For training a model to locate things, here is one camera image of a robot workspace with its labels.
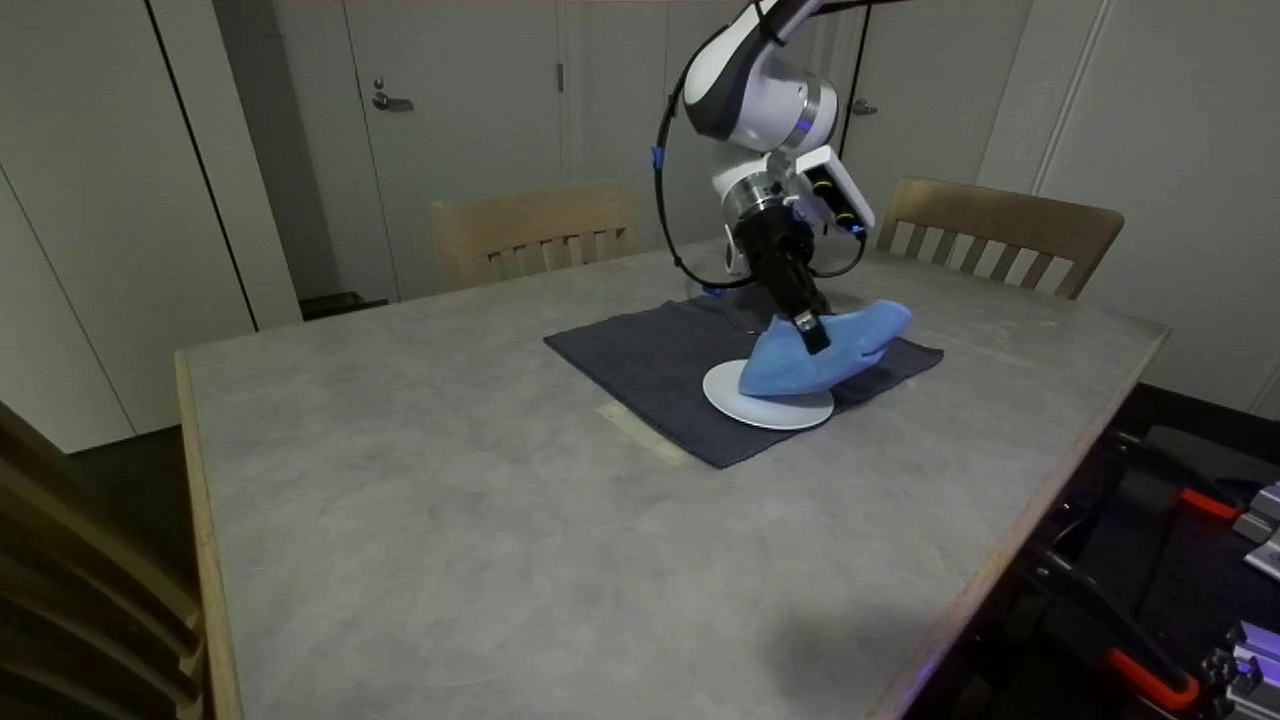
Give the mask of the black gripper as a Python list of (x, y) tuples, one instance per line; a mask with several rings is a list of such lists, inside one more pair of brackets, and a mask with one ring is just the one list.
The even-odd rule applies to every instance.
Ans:
[[(732, 237), (749, 261), (752, 278), (779, 310), (807, 310), (813, 304), (807, 270), (791, 253), (791, 244), (807, 237), (807, 229), (799, 221), (791, 221), (785, 209), (749, 211), (732, 229)], [(791, 318), (791, 329), (799, 334), (807, 355), (815, 355), (832, 345), (826, 318), (827, 318), (827, 310), (807, 310), (807, 311)]]

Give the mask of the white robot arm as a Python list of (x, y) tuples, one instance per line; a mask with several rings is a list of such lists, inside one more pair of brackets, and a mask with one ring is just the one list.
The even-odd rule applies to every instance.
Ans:
[(777, 311), (799, 334), (806, 353), (832, 345), (827, 300), (815, 287), (813, 237), (838, 229), (865, 244), (877, 211), (832, 147), (842, 96), (832, 84), (779, 59), (791, 33), (827, 0), (749, 0), (687, 59), (677, 100), (702, 136), (746, 147), (712, 187), (729, 244)]

